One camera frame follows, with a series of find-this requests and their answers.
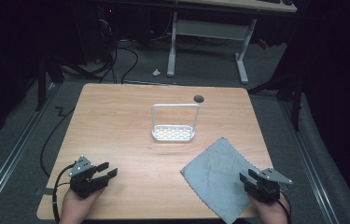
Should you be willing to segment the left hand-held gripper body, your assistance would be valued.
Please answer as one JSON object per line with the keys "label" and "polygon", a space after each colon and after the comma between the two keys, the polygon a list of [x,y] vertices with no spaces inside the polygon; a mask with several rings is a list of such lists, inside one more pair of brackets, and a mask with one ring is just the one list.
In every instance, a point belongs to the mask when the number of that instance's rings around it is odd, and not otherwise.
{"label": "left hand-held gripper body", "polygon": [[70,189],[81,198],[87,198],[97,190],[103,189],[108,182],[96,181],[93,167],[98,166],[81,155],[69,173]]}

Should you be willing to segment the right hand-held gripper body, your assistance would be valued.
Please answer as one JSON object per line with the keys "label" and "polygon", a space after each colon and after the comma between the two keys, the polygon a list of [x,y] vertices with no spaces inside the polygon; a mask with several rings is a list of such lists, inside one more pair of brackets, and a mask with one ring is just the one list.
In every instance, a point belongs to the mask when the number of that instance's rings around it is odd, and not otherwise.
{"label": "right hand-held gripper body", "polygon": [[261,203],[271,204],[280,199],[281,184],[291,185],[292,180],[280,174],[274,168],[267,168],[259,173],[259,179],[248,176],[251,186],[245,186],[245,191]]}

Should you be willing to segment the grey cloth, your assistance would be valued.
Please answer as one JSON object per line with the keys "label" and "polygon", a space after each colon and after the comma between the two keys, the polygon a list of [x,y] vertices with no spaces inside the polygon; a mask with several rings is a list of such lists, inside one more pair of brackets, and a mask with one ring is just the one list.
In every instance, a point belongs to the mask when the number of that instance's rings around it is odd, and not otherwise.
{"label": "grey cloth", "polygon": [[182,170],[190,187],[226,224],[232,224],[250,204],[240,174],[259,172],[224,137],[219,138]]}

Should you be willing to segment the white rack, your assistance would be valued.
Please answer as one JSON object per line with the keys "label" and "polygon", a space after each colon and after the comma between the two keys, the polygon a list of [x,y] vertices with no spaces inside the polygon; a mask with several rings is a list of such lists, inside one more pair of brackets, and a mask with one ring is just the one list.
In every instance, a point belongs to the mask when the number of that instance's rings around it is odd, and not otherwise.
{"label": "white rack", "polygon": [[199,112],[199,104],[154,104],[151,107],[152,137],[162,143],[192,141]]}

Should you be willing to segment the person's right hand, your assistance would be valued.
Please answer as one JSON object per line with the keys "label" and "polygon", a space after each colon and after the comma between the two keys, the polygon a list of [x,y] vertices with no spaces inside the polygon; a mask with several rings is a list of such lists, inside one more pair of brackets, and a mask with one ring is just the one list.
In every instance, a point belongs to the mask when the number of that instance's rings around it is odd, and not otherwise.
{"label": "person's right hand", "polygon": [[279,203],[261,203],[248,194],[249,200],[257,208],[259,217],[264,224],[288,224],[291,220],[291,208],[287,197],[281,193]]}

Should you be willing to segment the person's left hand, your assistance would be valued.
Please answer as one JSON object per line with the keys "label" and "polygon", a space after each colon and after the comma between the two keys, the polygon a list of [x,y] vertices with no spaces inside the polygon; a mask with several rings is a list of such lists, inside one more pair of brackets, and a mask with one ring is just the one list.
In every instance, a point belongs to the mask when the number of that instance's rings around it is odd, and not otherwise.
{"label": "person's left hand", "polygon": [[100,189],[87,198],[80,198],[75,192],[69,189],[63,197],[62,214],[59,224],[81,224],[104,191],[104,189]]}

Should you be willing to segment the black stand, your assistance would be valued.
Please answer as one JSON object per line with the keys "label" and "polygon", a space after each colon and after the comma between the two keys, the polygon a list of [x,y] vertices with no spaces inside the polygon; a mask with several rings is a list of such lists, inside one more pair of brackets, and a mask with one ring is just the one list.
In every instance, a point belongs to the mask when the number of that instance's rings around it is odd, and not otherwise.
{"label": "black stand", "polygon": [[62,84],[64,76],[59,61],[53,55],[43,55],[38,61],[37,111],[41,111],[47,101],[47,77],[54,84]]}
{"label": "black stand", "polygon": [[248,90],[249,94],[256,94],[264,90],[278,89],[276,98],[278,101],[292,101],[290,109],[290,120],[296,132],[300,130],[299,116],[301,112],[301,93],[303,84],[303,75],[288,74],[281,77],[275,77],[255,88]]}

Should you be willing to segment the white-legged wooden desk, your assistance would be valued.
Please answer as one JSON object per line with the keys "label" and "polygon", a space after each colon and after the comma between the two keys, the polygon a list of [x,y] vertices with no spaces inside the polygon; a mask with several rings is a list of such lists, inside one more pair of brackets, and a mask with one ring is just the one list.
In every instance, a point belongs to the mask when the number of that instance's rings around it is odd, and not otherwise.
{"label": "white-legged wooden desk", "polygon": [[[292,0],[174,0],[173,7],[190,4],[192,7],[217,7],[224,9],[244,10],[250,13],[278,13],[279,15],[294,14],[297,8]],[[223,22],[179,19],[173,13],[171,47],[168,56],[167,76],[175,75],[176,38],[179,35],[207,37],[215,39],[241,41],[240,51],[234,54],[238,74],[243,84],[248,83],[244,56],[257,23],[257,17],[252,16],[247,24],[237,25]]]}

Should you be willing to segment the metal floor rail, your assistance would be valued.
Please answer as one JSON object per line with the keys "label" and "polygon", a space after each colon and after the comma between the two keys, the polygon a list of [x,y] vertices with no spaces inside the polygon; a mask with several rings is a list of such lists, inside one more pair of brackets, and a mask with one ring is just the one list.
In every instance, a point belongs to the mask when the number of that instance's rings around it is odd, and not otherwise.
{"label": "metal floor rail", "polygon": [[301,137],[301,134],[296,130],[292,123],[291,111],[289,105],[285,102],[278,103],[282,113],[284,114],[287,125],[289,126],[292,135],[295,139],[301,164],[304,167],[304,172],[307,176],[311,189],[314,193],[315,199],[318,203],[320,211],[326,221],[326,224],[339,224],[339,219],[332,207],[326,188],[324,187],[313,161],[308,153],[307,147]]}
{"label": "metal floor rail", "polygon": [[30,136],[40,121],[47,104],[61,87],[60,84],[49,84],[46,88],[47,99],[38,105],[37,85],[27,92],[27,96],[8,115],[0,130],[0,193],[17,166]]}

